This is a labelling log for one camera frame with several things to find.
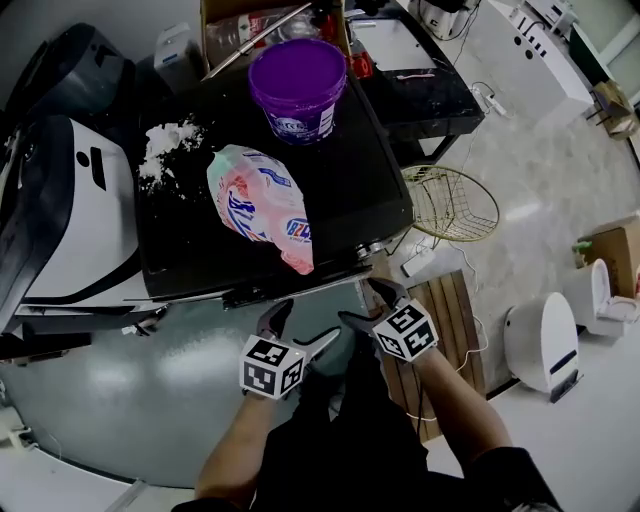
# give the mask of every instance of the black table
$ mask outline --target black table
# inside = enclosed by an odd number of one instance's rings
[[[412,204],[389,143],[357,80],[336,105],[333,133],[310,146],[290,146],[271,132],[251,100],[246,71],[225,72],[141,115],[119,140],[137,169],[144,133],[191,116],[206,127],[202,145],[177,151],[169,167],[178,188],[137,187],[137,227],[144,279],[152,297],[175,300],[224,290],[233,304],[312,289],[362,270],[358,249],[412,223]],[[300,276],[273,244],[251,242],[220,221],[206,169],[226,144],[248,146],[282,161],[304,194],[315,270]]]
[[[437,67],[430,69],[380,71],[374,66],[373,76],[361,80],[400,166],[435,164],[460,135],[473,132],[482,122],[482,109],[431,36],[397,2],[390,2],[376,16],[353,19],[399,20],[435,62]],[[427,73],[435,76],[396,78]],[[425,156],[418,140],[434,137],[444,140],[432,155]]]

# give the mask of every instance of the white toilet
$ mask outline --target white toilet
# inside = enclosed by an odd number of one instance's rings
[[[592,334],[622,337],[640,317],[638,301],[611,296],[607,266],[600,259],[567,276],[564,296],[576,324],[584,325]]]
[[[512,308],[504,326],[511,372],[527,386],[560,399],[578,379],[578,334],[571,307],[560,293]]]

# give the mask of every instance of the wooden slat board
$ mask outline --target wooden slat board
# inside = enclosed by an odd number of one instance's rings
[[[461,270],[432,279],[409,289],[409,295],[417,299],[431,314],[440,337],[438,348],[451,366],[459,368],[465,360],[467,350],[478,349],[478,334],[473,321],[469,294]],[[422,414],[420,404],[420,381],[410,364],[401,364],[392,356],[383,356],[383,367],[389,383],[391,398],[409,414],[434,418],[433,409],[423,393]],[[479,353],[469,354],[467,364],[460,375],[482,396],[485,396],[484,374]],[[411,420],[418,428],[418,421]],[[420,439],[424,442],[441,435],[437,421],[420,422]]]

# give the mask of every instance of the gold wire basket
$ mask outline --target gold wire basket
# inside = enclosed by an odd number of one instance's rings
[[[435,165],[406,167],[402,176],[413,201],[414,227],[420,231],[452,242],[476,242],[496,229],[498,203],[471,176]]]

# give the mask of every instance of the pink plastic bag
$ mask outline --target pink plastic bag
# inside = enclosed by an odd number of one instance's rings
[[[302,192],[275,158],[229,144],[207,169],[222,222],[249,240],[273,242],[298,273],[313,270],[311,230]]]

